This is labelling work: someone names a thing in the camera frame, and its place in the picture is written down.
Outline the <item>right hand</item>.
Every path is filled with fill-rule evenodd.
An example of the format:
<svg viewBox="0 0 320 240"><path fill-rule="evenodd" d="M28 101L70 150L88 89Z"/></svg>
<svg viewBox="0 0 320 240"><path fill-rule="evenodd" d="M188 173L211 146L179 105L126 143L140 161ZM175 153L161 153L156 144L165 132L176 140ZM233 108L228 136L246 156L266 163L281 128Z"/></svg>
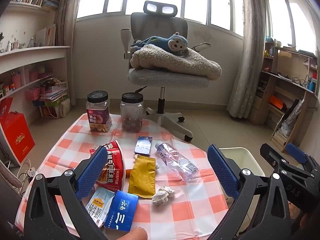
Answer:
<svg viewBox="0 0 320 240"><path fill-rule="evenodd" d="M309 230L314 227L314 213L305 213L300 220L300 229Z"/></svg>

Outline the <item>left hand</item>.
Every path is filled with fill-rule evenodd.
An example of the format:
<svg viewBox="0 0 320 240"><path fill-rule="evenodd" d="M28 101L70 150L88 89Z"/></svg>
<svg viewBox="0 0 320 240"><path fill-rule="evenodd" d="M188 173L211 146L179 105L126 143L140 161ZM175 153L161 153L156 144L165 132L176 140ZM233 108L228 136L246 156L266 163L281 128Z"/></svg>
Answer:
<svg viewBox="0 0 320 240"><path fill-rule="evenodd" d="M148 234L143 228L136 227L132 231L118 238L118 240L148 240Z"/></svg>

